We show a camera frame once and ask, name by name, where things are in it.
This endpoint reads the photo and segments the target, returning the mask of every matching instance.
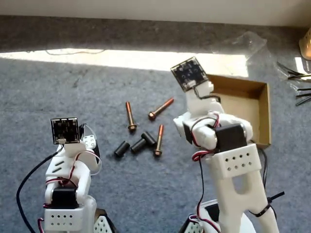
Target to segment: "black cable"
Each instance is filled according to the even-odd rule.
[[[17,206],[20,212],[20,215],[22,217],[22,219],[24,220],[24,223],[26,224],[27,228],[29,229],[29,231],[31,233],[35,233],[34,229],[32,228],[32,226],[30,225],[29,221],[27,220],[25,213],[23,211],[23,207],[21,206],[20,203],[20,199],[19,199],[19,195],[21,192],[21,189],[23,188],[24,184],[26,183],[26,181],[29,179],[29,177],[39,168],[41,167],[44,163],[46,163],[47,161],[49,161],[51,158],[53,158],[54,156],[56,156],[62,149],[64,148],[64,145],[61,146],[61,149],[59,149],[57,152],[55,152],[54,154],[49,155],[48,157],[46,157],[42,162],[40,162],[37,166],[35,166],[28,174],[27,176],[25,176],[25,178],[23,179],[23,181],[20,183],[18,190],[16,192],[16,202],[17,202]]]
[[[262,173],[262,183],[266,190],[267,176],[268,176],[268,156],[264,149],[257,147],[257,150],[263,155],[263,173]]]
[[[200,198],[200,200],[199,200],[199,202],[198,202],[198,204],[197,204],[197,209],[196,209],[196,212],[197,212],[197,215],[198,215],[197,217],[198,217],[198,219],[200,219],[201,221],[204,221],[204,222],[208,223],[212,228],[215,229],[215,231],[216,231],[217,233],[220,233],[219,229],[218,229],[214,224],[211,224],[207,219],[201,218],[201,217],[199,216],[199,214],[198,214],[198,213],[199,213],[199,208],[200,208],[201,202],[202,202],[203,197],[204,197],[204,177],[203,177],[203,169],[202,169],[201,158],[199,158],[199,164],[200,164],[201,180],[202,180],[202,195],[201,195],[201,198]]]
[[[209,98],[215,98],[217,100],[217,102],[221,102],[221,98],[219,96],[216,95],[207,95],[207,96],[200,96],[198,90],[194,87],[193,88],[195,95],[197,96],[197,98],[199,98],[200,100],[205,100],[205,99],[209,99]]]

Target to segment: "bolt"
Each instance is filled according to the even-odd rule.
[[[174,102],[173,98],[170,98],[167,100],[164,104],[162,104],[160,107],[158,107],[155,111],[150,112],[148,114],[149,120],[155,120],[156,117],[163,112],[168,106],[170,106]]]
[[[133,133],[136,131],[137,125],[134,124],[130,102],[126,102],[125,106],[126,106],[127,118],[128,118],[128,123],[129,123],[129,126],[127,128],[130,131],[130,133]]]
[[[164,126],[160,125],[159,127],[159,134],[157,136],[157,144],[156,144],[156,149],[154,150],[154,156],[155,157],[159,157],[162,154],[161,151],[161,144],[162,144],[162,136],[163,136],[163,130],[164,130]]]

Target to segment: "black cylinder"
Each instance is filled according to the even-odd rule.
[[[146,143],[150,147],[155,147],[156,146],[156,140],[147,131],[143,132],[141,137],[146,140]]]
[[[137,143],[131,146],[131,152],[135,154],[139,152],[141,149],[143,149],[145,145],[146,145],[146,140],[141,138]]]
[[[120,158],[129,149],[129,147],[130,147],[130,144],[128,144],[126,141],[123,141],[113,153],[115,156]]]

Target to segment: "circuit board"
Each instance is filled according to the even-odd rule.
[[[206,73],[195,57],[192,57],[171,68],[184,92],[208,80]]]

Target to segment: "black circuit board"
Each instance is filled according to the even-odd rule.
[[[192,57],[171,68],[184,92],[208,80],[206,73],[195,57]]]
[[[76,117],[51,119],[54,144],[79,143],[79,126]]]

